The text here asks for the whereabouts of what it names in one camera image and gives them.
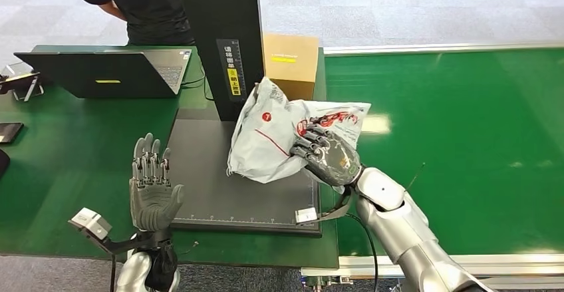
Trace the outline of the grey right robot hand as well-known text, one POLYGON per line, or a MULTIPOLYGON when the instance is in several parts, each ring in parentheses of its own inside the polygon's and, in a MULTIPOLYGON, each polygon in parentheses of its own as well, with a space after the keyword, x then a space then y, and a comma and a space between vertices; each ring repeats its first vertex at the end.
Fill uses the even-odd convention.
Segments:
POLYGON ((356 149, 344 138, 318 124, 308 124, 290 153, 304 159, 305 168, 332 187, 354 184, 363 169, 356 149))

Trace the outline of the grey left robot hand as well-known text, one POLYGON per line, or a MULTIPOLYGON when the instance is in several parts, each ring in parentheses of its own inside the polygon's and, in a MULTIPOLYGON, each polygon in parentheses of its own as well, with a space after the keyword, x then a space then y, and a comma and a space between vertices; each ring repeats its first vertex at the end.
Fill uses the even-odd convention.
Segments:
POLYGON ((184 185, 173 185, 170 179, 171 150, 160 149, 160 140, 149 132, 137 140, 133 150, 130 214, 140 231, 169 228, 184 203, 184 185))

